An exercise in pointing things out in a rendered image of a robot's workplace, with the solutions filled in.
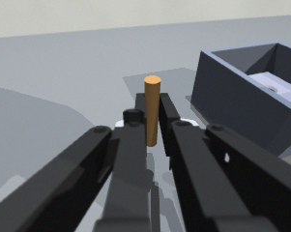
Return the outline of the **pale lavender flat plate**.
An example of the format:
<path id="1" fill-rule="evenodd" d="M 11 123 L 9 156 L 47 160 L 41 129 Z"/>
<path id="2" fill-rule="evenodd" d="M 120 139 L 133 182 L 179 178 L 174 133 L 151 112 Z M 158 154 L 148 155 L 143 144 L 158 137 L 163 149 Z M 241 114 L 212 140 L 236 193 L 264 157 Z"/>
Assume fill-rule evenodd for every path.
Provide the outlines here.
<path id="1" fill-rule="evenodd" d="M 250 77 L 291 102 L 291 84 L 269 73 L 252 74 Z"/>

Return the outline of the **blue-grey open box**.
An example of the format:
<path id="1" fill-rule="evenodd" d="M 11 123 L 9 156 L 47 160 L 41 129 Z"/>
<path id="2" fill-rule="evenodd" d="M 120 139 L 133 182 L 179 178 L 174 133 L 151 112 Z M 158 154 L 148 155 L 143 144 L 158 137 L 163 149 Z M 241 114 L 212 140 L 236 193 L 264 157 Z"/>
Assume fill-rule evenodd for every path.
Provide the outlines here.
<path id="1" fill-rule="evenodd" d="M 283 159 L 291 156 L 291 101 L 249 76 L 261 72 L 291 84 L 291 45 L 273 41 L 201 50 L 190 101 L 211 124 Z"/>

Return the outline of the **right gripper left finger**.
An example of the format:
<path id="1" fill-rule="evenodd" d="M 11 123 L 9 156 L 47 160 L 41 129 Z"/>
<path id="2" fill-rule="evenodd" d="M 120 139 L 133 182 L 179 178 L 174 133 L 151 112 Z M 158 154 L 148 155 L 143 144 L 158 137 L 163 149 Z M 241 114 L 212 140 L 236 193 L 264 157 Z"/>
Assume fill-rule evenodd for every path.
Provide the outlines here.
<path id="1" fill-rule="evenodd" d="M 74 232 L 106 180 L 92 232 L 151 232 L 144 93 L 114 130 L 95 126 L 0 202 L 0 232 Z"/>

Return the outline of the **tan cylindrical peg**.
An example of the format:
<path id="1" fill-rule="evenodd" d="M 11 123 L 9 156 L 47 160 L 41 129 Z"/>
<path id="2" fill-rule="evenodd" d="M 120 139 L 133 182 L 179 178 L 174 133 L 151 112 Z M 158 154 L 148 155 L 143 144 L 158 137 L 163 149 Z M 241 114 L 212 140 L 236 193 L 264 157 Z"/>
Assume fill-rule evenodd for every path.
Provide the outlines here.
<path id="1" fill-rule="evenodd" d="M 147 116 L 147 146 L 154 147 L 158 139 L 160 78 L 150 75 L 144 79 L 144 95 Z"/>

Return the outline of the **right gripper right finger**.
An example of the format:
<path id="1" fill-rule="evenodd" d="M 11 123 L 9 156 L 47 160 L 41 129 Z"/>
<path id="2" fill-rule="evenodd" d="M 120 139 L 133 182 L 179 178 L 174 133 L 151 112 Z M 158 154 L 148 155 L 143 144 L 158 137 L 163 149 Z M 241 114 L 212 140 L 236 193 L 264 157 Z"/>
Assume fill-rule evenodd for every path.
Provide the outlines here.
<path id="1" fill-rule="evenodd" d="M 290 163 L 224 125 L 181 119 L 167 93 L 159 122 L 186 232 L 291 232 Z"/>

